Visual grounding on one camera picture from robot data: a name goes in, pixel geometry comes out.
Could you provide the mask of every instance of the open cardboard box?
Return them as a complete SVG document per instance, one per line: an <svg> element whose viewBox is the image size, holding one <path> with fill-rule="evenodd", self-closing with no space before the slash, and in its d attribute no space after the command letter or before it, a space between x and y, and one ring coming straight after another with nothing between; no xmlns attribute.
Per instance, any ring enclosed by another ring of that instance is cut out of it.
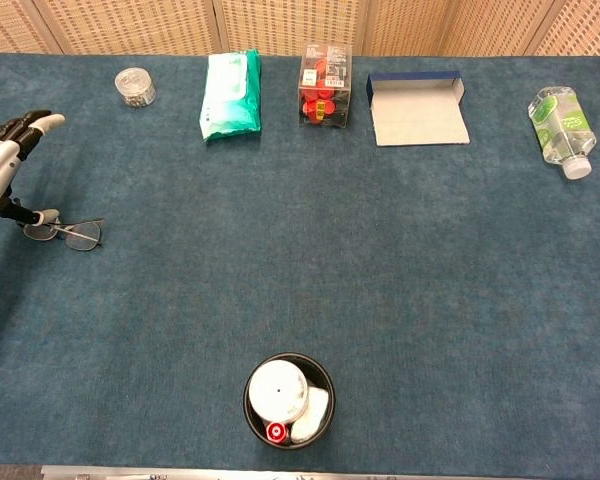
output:
<svg viewBox="0 0 600 480"><path fill-rule="evenodd" d="M372 73L367 97L378 146L469 143L460 72Z"/></svg>

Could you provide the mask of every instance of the plastic box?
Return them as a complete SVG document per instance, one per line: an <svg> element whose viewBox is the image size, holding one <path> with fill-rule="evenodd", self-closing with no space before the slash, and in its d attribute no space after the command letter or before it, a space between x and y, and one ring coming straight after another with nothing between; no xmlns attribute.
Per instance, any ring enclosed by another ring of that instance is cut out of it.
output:
<svg viewBox="0 0 600 480"><path fill-rule="evenodd" d="M298 79L300 125L346 127L351 65L349 45L307 45Z"/></svg>

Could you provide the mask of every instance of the plastic water bottle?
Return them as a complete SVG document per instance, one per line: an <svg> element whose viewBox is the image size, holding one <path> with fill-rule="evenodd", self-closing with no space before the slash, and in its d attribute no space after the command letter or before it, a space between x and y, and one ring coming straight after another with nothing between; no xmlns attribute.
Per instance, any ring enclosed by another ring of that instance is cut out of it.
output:
<svg viewBox="0 0 600 480"><path fill-rule="evenodd" d="M569 180L591 172L587 155L596 145L576 92L570 87L546 87L529 105L545 162L561 165Z"/></svg>

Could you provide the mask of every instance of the eyeglasses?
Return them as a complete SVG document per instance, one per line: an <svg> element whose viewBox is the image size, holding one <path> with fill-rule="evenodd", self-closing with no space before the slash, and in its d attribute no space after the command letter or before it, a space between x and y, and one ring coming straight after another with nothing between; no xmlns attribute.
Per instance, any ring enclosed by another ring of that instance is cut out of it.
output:
<svg viewBox="0 0 600 480"><path fill-rule="evenodd" d="M38 226L24 225L23 233L32 240L46 242L64 235L64 241L69 248L88 252L96 247L102 246L100 237L102 231L100 225L104 218L88 220L80 223L45 223Z"/></svg>

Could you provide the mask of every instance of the jar lid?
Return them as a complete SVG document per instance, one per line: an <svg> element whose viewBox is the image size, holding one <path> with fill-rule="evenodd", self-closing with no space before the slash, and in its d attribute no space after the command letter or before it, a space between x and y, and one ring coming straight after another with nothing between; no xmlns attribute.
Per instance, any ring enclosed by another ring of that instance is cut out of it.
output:
<svg viewBox="0 0 600 480"><path fill-rule="evenodd" d="M151 87L151 77L144 68L132 67L116 75L115 83L122 95L142 95Z"/></svg>
<svg viewBox="0 0 600 480"><path fill-rule="evenodd" d="M307 379L293 363L272 360L251 375L249 401L267 422L294 422L307 408Z"/></svg>

